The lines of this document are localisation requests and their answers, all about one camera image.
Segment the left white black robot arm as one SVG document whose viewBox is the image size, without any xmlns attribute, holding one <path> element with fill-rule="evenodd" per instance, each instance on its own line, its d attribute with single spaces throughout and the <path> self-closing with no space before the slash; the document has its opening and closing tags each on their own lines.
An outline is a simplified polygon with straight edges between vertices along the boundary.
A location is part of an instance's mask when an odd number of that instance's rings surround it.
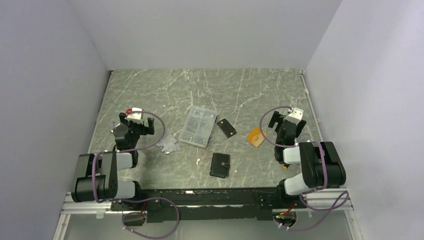
<svg viewBox="0 0 424 240">
<path fill-rule="evenodd" d="M 115 146 L 111 151 L 79 155 L 73 177 L 71 197 L 76 203 L 121 200 L 131 210 L 144 203 L 141 187 L 137 181 L 118 179 L 119 170 L 133 169 L 139 160 L 137 143 L 141 136 L 154 135 L 155 120 L 145 111 L 130 108 L 119 114 L 119 125 L 112 133 Z"/>
</svg>

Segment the black flat card sleeve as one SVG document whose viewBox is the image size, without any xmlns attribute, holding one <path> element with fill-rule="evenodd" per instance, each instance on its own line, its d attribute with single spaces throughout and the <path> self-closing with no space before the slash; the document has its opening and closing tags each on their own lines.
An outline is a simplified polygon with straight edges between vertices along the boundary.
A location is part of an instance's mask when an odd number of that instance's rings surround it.
<svg viewBox="0 0 424 240">
<path fill-rule="evenodd" d="M 230 122 L 226 118 L 218 120 L 216 124 L 227 139 L 237 134 L 236 129 L 230 124 Z"/>
</svg>

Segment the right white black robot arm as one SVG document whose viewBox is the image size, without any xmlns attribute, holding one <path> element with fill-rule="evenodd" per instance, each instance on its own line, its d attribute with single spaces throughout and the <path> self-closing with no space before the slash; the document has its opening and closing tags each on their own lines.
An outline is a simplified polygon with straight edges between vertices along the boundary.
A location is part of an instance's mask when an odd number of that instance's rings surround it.
<svg viewBox="0 0 424 240">
<path fill-rule="evenodd" d="M 296 142 L 306 121 L 302 119 L 303 111 L 294 109 L 286 115 L 274 111 L 268 123 L 277 133 L 274 142 L 274 158 L 285 168 L 298 165 L 300 173 L 280 181 L 275 194 L 276 203 L 289 207 L 295 196 L 302 193 L 338 188 L 346 183 L 346 171 L 340 156 L 331 141 Z"/>
</svg>

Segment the orange card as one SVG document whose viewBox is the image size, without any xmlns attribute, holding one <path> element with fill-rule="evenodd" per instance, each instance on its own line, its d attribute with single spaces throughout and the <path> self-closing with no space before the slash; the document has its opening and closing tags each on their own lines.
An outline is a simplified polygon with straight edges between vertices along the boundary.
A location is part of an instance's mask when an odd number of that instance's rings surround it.
<svg viewBox="0 0 424 240">
<path fill-rule="evenodd" d="M 264 136 L 261 134 L 261 128 L 255 127 L 246 137 L 247 141 L 253 146 L 258 148 L 261 143 L 265 140 Z"/>
</svg>

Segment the clear plastic screw box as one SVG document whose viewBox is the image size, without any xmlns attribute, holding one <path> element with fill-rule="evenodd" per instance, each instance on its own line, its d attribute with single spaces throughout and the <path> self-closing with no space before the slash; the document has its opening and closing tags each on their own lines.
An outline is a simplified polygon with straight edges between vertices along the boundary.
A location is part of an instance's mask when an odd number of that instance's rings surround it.
<svg viewBox="0 0 424 240">
<path fill-rule="evenodd" d="M 203 106 L 191 106 L 179 140 L 200 148 L 205 148 L 211 138 L 218 112 Z"/>
</svg>

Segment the silver credit card stack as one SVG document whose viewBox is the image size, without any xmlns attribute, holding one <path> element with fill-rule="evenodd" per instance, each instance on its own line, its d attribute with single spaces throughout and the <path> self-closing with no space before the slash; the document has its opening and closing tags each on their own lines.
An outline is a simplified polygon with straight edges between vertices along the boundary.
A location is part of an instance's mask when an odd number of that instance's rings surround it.
<svg viewBox="0 0 424 240">
<path fill-rule="evenodd" d="M 173 152 L 180 150 L 180 146 L 179 146 L 176 138 L 172 134 L 169 134 L 169 135 L 165 136 L 164 138 L 162 138 L 156 144 L 156 146 L 159 147 L 161 152 L 165 153 L 165 154 L 171 154 Z"/>
</svg>

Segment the black leather card holder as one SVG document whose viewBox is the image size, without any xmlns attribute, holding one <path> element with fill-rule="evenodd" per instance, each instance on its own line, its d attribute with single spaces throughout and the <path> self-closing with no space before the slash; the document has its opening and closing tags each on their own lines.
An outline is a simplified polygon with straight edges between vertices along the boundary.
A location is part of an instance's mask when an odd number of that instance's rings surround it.
<svg viewBox="0 0 424 240">
<path fill-rule="evenodd" d="M 229 176 L 230 155 L 226 153 L 214 152 L 212 155 L 209 175 L 225 179 Z"/>
</svg>

